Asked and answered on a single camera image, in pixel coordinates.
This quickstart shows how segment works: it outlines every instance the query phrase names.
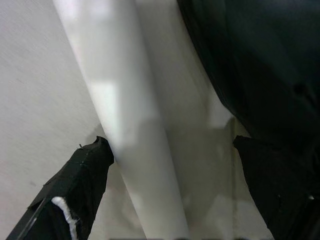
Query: cylindrical tube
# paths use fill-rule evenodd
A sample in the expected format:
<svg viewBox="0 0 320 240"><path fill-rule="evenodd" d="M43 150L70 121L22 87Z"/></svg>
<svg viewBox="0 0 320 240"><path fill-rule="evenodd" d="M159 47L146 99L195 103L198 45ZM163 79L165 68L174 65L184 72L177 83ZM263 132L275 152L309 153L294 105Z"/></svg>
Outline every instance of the cylindrical tube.
<svg viewBox="0 0 320 240"><path fill-rule="evenodd" d="M188 238L134 0L54 0L145 236Z"/></svg>

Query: black object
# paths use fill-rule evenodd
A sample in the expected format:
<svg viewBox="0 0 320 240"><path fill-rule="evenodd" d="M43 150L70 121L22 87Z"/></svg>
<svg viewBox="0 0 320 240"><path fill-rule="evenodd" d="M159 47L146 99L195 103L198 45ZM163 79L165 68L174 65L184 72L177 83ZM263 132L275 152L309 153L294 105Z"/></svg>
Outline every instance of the black object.
<svg viewBox="0 0 320 240"><path fill-rule="evenodd" d="M7 240L86 240L113 162L103 137L77 149L43 186Z"/></svg>
<svg viewBox="0 0 320 240"><path fill-rule="evenodd" d="M177 2L221 102L254 139L286 150L263 156L263 144L235 142L273 237L320 239L313 235L318 190L310 192L306 180L312 176L312 189L320 188L320 1Z"/></svg>

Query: gray floor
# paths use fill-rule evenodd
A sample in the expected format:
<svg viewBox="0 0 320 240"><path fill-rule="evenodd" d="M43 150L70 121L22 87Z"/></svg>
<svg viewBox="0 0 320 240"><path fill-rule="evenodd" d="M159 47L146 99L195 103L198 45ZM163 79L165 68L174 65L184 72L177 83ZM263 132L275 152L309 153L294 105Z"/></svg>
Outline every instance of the gray floor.
<svg viewBox="0 0 320 240"><path fill-rule="evenodd" d="M271 238L231 142L216 124L213 89L174 0L138 0L158 103L193 240ZM0 1L0 238L78 144L104 135L51 1ZM91 240L143 238L116 165Z"/></svg>

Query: white pole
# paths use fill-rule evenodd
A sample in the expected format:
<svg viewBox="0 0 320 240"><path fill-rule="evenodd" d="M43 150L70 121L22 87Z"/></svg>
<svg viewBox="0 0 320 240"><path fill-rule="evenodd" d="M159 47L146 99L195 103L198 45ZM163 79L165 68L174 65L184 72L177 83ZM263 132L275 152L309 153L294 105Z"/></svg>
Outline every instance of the white pole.
<svg viewBox="0 0 320 240"><path fill-rule="evenodd" d="M134 0L53 0L148 239L188 238Z"/></svg>

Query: white surface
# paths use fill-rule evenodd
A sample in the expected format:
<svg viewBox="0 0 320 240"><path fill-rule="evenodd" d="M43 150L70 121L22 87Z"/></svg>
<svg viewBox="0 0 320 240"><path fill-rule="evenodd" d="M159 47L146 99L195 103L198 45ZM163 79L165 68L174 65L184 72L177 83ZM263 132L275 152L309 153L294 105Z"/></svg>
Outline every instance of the white surface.
<svg viewBox="0 0 320 240"><path fill-rule="evenodd" d="M232 165L230 122L208 126L212 90L176 2L139 0L138 12L191 239L266 238L241 166ZM0 31L3 239L78 144L103 130L51 1L0 1ZM113 165L90 239L144 236Z"/></svg>
<svg viewBox="0 0 320 240"><path fill-rule="evenodd" d="M188 239L135 0L54 3L145 237Z"/></svg>

